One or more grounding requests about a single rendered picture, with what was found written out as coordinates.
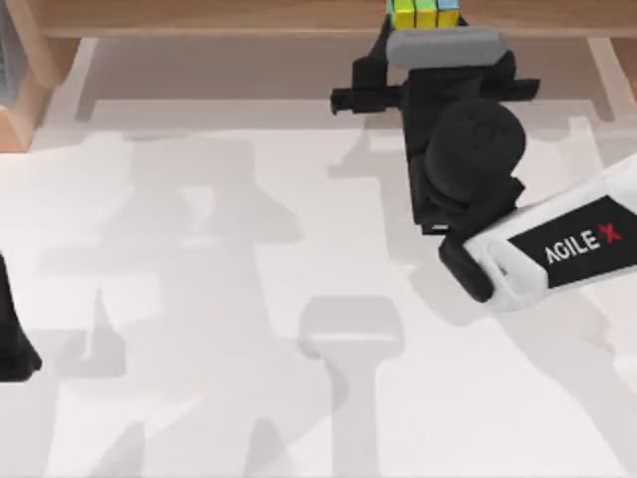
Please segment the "multicoloured puzzle cube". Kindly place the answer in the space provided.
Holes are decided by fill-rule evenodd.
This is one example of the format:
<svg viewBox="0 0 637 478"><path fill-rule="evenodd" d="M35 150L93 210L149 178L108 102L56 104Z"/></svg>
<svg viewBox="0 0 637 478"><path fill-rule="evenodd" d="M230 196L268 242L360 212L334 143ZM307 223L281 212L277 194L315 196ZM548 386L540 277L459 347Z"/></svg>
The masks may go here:
<svg viewBox="0 0 637 478"><path fill-rule="evenodd" d="M460 25L459 0L386 0L394 30L455 28Z"/></svg>

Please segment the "pale grey rounded box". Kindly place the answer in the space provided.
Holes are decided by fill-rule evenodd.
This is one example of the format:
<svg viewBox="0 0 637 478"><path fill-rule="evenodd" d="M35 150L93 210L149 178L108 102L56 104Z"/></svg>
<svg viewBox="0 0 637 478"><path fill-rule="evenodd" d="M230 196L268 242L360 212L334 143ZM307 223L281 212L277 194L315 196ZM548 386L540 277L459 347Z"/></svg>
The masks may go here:
<svg viewBox="0 0 637 478"><path fill-rule="evenodd" d="M397 30L387 41L388 63L401 70L494 65L508 50L492 27Z"/></svg>

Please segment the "wooden shelf unit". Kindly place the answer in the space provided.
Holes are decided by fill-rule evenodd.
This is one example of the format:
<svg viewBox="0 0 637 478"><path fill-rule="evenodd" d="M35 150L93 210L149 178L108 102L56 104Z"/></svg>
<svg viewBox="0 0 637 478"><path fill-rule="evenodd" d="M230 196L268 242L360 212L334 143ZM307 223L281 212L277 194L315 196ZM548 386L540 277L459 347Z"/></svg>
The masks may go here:
<svg viewBox="0 0 637 478"><path fill-rule="evenodd" d="M637 99L637 0L459 0L464 18L522 37L609 38ZM0 151L24 152L81 39L119 36L354 35L385 0L5 0L27 57L19 96L0 102Z"/></svg>

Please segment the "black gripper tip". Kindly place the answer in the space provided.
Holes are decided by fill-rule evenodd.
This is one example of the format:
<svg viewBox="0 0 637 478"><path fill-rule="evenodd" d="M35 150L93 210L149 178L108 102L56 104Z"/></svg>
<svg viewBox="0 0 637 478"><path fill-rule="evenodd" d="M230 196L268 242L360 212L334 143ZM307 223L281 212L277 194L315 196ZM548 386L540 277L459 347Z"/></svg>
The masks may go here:
<svg viewBox="0 0 637 478"><path fill-rule="evenodd" d="M27 381L42 365L17 316L6 262L0 253L0 383Z"/></svg>

